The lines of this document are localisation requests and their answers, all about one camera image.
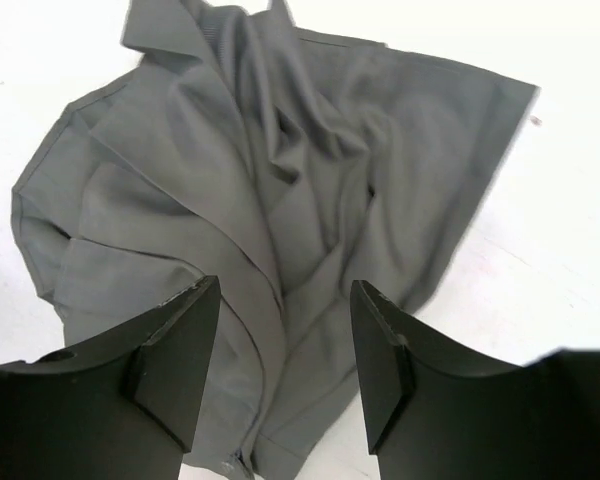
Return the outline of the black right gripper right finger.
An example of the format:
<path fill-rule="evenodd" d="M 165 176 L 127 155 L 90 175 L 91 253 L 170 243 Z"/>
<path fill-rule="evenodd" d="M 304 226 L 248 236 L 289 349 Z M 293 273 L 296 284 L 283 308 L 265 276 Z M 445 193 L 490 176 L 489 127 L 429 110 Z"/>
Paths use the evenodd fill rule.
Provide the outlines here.
<path fill-rule="evenodd" d="M 516 366 L 356 281 L 350 312 L 369 451 L 384 479 L 600 479 L 600 350 Z"/>

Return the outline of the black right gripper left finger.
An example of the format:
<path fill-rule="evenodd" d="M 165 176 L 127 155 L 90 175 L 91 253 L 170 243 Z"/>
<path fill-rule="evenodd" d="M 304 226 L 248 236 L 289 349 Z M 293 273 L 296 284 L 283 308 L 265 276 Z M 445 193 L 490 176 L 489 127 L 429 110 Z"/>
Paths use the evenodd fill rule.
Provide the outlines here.
<path fill-rule="evenodd" d="M 209 276 L 38 361 L 0 365 L 0 479 L 175 479 L 216 336 Z"/>

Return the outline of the grey pleated skirt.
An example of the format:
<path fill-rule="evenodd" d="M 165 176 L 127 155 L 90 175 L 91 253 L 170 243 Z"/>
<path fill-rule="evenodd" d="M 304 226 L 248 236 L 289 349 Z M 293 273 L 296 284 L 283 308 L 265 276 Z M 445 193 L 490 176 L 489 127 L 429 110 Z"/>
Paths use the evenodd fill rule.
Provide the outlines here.
<path fill-rule="evenodd" d="M 535 86 L 248 14 L 135 1 L 128 74 L 68 104 L 12 231 L 67 344 L 205 275 L 219 322 L 189 465 L 292 479 L 358 390 L 351 285 L 435 293 Z"/>

